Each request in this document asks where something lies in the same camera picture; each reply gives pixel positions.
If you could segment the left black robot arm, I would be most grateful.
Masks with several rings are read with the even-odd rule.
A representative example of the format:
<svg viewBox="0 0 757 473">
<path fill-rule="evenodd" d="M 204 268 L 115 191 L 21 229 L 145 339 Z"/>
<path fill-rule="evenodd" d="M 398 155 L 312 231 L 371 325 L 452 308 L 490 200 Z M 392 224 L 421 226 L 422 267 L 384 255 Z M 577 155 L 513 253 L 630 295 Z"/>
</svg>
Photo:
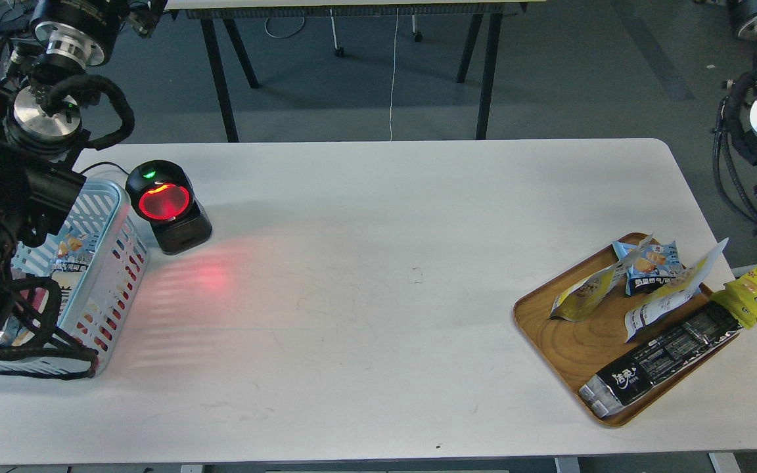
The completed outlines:
<svg viewBox="0 0 757 473">
<path fill-rule="evenodd" d="M 39 1 L 26 30 L 33 43 L 0 35 L 0 375 L 77 380 L 99 371 L 101 346 L 60 320 L 63 291 L 50 276 L 18 277 L 19 245 L 59 235 L 86 177 L 73 169 L 86 149 L 127 139 L 134 111 L 106 64 L 129 24 L 150 37 L 165 1 Z"/>
</svg>

